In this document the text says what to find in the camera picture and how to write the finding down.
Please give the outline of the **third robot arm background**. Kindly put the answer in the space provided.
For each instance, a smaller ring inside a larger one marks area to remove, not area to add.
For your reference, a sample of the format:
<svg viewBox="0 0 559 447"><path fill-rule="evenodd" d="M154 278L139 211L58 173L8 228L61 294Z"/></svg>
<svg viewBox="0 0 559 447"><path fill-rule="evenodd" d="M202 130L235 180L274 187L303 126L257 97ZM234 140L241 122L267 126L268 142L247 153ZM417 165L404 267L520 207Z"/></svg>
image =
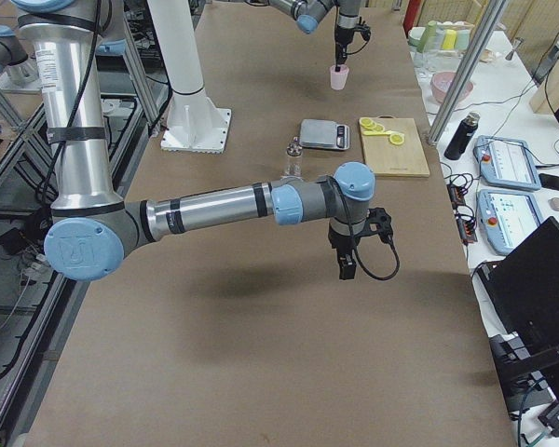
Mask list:
<svg viewBox="0 0 559 447"><path fill-rule="evenodd" d="M0 88L27 91L40 88L36 62L6 25L0 25Z"/></svg>

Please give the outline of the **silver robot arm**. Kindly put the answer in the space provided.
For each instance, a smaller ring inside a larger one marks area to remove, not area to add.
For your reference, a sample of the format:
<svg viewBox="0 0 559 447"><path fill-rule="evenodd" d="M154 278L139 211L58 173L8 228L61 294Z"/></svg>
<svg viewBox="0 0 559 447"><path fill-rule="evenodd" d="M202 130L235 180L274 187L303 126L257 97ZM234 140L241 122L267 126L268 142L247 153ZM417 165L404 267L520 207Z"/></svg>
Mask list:
<svg viewBox="0 0 559 447"><path fill-rule="evenodd" d="M274 215L279 225L330 219L339 277L354 279L362 237L378 235L378 209L369 209L375 175L360 162L333 176L306 182L297 176L163 201L125 203L113 187L96 51L126 43L122 1L10 1L23 37L34 45L57 198L49 205L52 226L43 250L52 269L76 281L104 278L125 257L167 235ZM308 34L336 8L339 56L351 44L360 1L270 1ZM164 148L222 153L232 112L207 96L187 2L149 1L170 81L170 118Z"/></svg>
<svg viewBox="0 0 559 447"><path fill-rule="evenodd" d="M348 46L352 43L359 22L361 1L358 0L270 0L275 9L290 16L305 34L312 34L320 22L336 9L334 24L335 64L339 73L346 67Z"/></svg>

